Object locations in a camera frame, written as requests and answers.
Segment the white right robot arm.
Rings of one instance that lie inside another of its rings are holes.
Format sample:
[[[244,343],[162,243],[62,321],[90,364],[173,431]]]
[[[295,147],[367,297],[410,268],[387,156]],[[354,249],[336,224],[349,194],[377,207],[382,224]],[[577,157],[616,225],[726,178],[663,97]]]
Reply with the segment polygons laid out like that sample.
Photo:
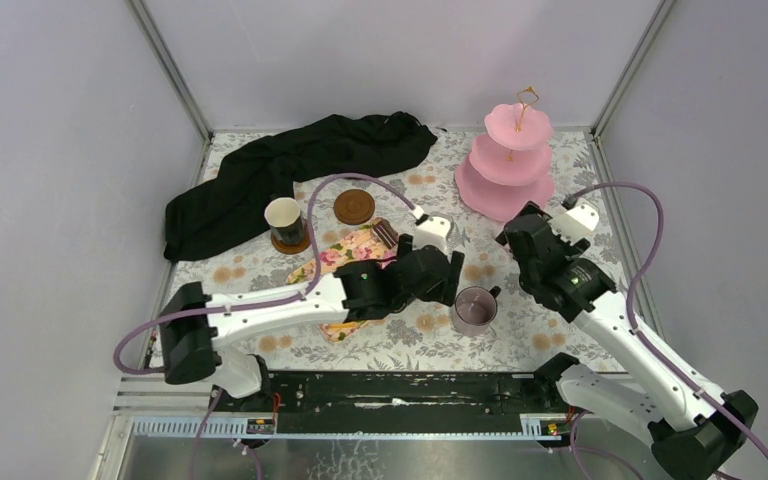
[[[741,429],[751,427],[758,405],[707,379],[648,325],[631,323],[626,296],[583,255],[598,221],[586,202],[557,217],[529,202],[496,240],[518,264],[522,290],[595,340],[640,388],[559,353],[535,372],[535,402],[549,412],[567,404],[590,411],[649,447],[670,477],[707,479],[744,445]]]

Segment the purple mug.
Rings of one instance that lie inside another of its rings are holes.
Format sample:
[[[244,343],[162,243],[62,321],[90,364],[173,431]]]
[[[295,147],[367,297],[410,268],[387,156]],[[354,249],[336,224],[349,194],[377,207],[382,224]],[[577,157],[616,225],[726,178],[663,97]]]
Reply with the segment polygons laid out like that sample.
[[[498,313],[499,286],[485,289],[471,286],[463,289],[455,298],[451,324],[460,334],[468,337],[482,335]]]

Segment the pink three-tier cake stand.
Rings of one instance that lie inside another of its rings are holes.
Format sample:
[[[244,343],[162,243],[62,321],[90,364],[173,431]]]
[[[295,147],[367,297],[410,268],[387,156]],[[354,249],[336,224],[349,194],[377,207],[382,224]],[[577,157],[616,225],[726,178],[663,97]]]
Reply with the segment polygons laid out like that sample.
[[[473,139],[454,174],[463,203],[499,222],[513,219],[529,202],[546,205],[555,190],[550,174],[554,128],[535,107],[540,96],[534,87],[516,97],[485,116],[485,132]]]

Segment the white paper cup black base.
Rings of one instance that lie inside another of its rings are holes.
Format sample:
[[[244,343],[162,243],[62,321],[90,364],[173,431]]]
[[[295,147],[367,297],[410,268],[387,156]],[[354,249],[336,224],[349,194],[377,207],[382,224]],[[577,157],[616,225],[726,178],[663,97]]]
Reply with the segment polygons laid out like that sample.
[[[264,210],[264,218],[273,237],[281,244],[295,247],[304,242],[306,229],[302,209],[295,198],[272,200]]]

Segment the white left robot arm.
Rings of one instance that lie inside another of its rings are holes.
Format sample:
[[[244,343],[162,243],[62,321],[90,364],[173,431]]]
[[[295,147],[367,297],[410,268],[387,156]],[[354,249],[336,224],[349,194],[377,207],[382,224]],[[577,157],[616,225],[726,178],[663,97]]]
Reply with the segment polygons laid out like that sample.
[[[399,238],[394,260],[352,261],[310,282],[235,295],[207,295],[198,282],[181,287],[161,316],[159,337],[168,385],[205,381],[242,408],[269,401],[268,372],[236,345],[244,338],[301,325],[380,320],[415,301],[453,305],[465,256]]]

